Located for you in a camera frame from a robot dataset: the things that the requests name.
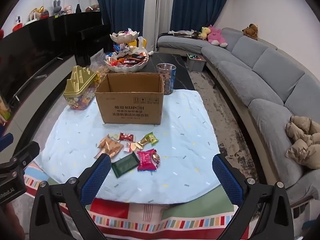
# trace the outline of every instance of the black marble table top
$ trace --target black marble table top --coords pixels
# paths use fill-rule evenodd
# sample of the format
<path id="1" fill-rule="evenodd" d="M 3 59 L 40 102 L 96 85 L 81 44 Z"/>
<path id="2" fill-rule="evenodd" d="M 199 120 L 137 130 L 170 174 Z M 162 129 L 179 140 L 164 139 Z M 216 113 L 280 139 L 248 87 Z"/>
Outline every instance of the black marble table top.
<path id="1" fill-rule="evenodd" d="M 154 53 L 152 56 L 149 56 L 148 64 L 139 72 L 157 72 L 156 66 L 160 63 L 168 63 L 177 67 L 173 89 L 195 90 L 188 70 L 180 55 Z"/>

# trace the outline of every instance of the gold lidded container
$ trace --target gold lidded container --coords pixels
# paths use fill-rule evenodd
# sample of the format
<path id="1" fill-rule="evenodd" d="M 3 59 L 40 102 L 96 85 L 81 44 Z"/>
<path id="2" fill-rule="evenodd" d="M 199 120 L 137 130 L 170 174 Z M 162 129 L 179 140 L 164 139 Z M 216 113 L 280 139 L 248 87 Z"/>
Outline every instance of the gold lidded container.
<path id="1" fill-rule="evenodd" d="M 98 87 L 98 76 L 89 68 L 74 66 L 67 80 L 63 96 L 71 109 L 84 110 L 94 99 Z"/>

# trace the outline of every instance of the gray storage bin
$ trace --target gray storage bin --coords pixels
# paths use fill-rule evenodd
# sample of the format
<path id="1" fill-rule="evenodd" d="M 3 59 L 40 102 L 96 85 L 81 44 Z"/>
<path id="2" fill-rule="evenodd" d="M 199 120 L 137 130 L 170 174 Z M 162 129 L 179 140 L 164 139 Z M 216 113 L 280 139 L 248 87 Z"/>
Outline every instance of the gray storage bin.
<path id="1" fill-rule="evenodd" d="M 187 67 L 189 71 L 197 71 L 197 72 L 202 72 L 204 64 L 205 64 L 205 59 L 201 55 L 196 55 L 196 54 L 188 54 L 187 53 Z M 191 58 L 192 56 L 197 56 L 200 59 L 193 59 Z"/>

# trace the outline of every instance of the red candy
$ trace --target red candy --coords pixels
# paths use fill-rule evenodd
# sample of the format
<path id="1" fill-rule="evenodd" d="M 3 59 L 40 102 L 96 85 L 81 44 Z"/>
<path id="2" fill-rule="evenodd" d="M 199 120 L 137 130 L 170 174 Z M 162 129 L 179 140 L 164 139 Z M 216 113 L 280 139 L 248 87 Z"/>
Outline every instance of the red candy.
<path id="1" fill-rule="evenodd" d="M 130 133 L 120 133 L 120 141 L 134 142 L 134 135 Z"/>
<path id="2" fill-rule="evenodd" d="M 152 163 L 151 158 L 155 153 L 154 149 L 148 150 L 146 152 L 138 151 L 137 154 L 140 157 L 140 164 L 138 166 L 138 171 L 156 171 L 156 166 Z"/>

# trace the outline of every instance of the yellow plush toy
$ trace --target yellow plush toy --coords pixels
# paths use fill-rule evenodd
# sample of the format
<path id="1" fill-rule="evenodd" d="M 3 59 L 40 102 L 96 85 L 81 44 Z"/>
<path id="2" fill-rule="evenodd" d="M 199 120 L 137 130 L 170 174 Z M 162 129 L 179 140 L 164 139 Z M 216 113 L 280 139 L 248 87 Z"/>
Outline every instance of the yellow plush toy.
<path id="1" fill-rule="evenodd" d="M 207 27 L 202 27 L 201 29 L 201 34 L 199 34 L 198 38 L 201 39 L 201 40 L 205 40 L 208 36 L 208 34 L 210 34 L 210 29 L 207 28 Z"/>

